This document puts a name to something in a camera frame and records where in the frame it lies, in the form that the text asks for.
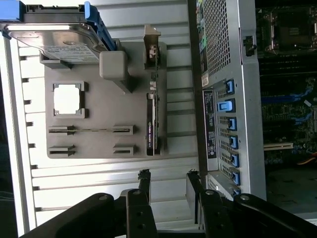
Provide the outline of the green RAM stick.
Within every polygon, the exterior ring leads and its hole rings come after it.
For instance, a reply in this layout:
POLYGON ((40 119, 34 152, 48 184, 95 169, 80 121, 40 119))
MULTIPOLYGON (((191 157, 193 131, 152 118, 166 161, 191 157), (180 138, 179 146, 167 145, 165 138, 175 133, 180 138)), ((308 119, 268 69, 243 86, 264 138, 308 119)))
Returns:
POLYGON ((114 128, 103 128, 103 129, 49 129, 50 133, 62 133, 62 132, 98 132, 98 131, 106 131, 106 132, 131 132, 130 129, 114 129, 114 128))

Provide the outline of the white expansion slot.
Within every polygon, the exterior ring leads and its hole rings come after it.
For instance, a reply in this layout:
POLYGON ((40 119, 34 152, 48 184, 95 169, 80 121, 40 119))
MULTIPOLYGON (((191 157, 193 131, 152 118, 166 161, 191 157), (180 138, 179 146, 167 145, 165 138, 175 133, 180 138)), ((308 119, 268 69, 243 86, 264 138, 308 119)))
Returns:
POLYGON ((283 143, 271 143, 264 145, 264 151, 274 151, 274 150, 285 150, 285 149, 293 149, 293 143, 283 142, 283 143))

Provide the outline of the open grey PC case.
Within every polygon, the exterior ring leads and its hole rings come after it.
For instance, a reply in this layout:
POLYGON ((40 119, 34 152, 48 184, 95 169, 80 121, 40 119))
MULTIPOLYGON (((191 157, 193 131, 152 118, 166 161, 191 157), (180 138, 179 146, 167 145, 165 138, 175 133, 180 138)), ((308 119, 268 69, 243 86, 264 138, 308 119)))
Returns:
POLYGON ((274 168, 264 161, 258 60, 257 0, 187 0, 192 53, 199 169, 207 188, 233 199, 233 188, 317 223, 317 169, 274 168), (225 82, 234 79, 235 93, 225 82), (236 111, 217 111, 217 102, 235 99, 236 111), (237 118, 237 131, 227 118, 237 118), (237 135, 232 149, 229 136, 237 135), (239 154, 241 185, 231 179, 230 153, 239 154))

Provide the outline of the grey plastic parts rack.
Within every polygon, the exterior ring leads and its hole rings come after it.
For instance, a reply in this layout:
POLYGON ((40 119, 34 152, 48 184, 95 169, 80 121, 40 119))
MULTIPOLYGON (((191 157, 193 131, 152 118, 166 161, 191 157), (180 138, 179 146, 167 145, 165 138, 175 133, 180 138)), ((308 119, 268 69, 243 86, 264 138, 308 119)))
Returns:
POLYGON ((165 154, 167 138, 167 46, 159 43, 158 138, 160 153, 146 154, 147 93, 151 71, 145 69, 145 44, 124 42, 118 52, 103 52, 98 64, 45 69, 46 150, 51 159, 147 158, 165 154), (53 91, 76 84, 80 111, 54 115, 53 91), (128 128, 131 132, 62 132, 49 129, 128 128))

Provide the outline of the green motherboard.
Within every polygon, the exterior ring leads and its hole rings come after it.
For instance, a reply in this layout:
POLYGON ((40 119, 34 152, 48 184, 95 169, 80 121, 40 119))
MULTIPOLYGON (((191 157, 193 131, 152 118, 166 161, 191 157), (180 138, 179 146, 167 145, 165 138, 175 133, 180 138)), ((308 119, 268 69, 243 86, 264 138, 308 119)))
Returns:
POLYGON ((293 143, 293 149, 264 151, 266 166, 317 169, 317 50, 274 54, 271 46, 271 14, 310 8, 317 0, 257 0, 256 23, 261 90, 313 88, 293 103, 262 104, 264 144, 293 143))

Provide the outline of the blue expansion slot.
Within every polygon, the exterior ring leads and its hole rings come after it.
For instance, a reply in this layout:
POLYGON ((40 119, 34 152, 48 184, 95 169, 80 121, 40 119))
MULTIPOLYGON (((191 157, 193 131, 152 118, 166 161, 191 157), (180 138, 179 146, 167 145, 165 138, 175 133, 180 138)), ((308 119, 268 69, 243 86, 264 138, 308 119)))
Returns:
POLYGON ((261 90, 262 104, 293 103, 300 101, 313 92, 313 88, 292 89, 292 88, 268 88, 261 90))

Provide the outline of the silver CPU chip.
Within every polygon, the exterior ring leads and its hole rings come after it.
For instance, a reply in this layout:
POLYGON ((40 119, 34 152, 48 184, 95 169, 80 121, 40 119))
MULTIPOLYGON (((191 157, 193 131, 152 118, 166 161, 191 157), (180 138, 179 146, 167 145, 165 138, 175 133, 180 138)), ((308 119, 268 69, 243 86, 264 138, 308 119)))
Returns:
POLYGON ((76 115, 79 113, 81 90, 76 84, 59 84, 53 91, 54 115, 76 115))

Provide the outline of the hard disk in blue carrier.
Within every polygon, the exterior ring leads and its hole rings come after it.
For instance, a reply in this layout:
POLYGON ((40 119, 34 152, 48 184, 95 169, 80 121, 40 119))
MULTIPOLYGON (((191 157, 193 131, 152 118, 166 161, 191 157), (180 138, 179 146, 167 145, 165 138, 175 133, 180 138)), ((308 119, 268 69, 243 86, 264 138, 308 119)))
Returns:
POLYGON ((0 33, 38 49, 50 60, 97 63, 117 44, 89 1, 78 6, 43 6, 0 0, 0 33))

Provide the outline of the CPU socket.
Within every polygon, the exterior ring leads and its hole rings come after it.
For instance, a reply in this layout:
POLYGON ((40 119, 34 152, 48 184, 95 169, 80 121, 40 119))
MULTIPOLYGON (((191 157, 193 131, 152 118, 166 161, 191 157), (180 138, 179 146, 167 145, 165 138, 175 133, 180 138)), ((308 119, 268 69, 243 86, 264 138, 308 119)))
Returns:
POLYGON ((310 8, 271 14, 271 46, 274 54, 317 50, 317 13, 310 8))

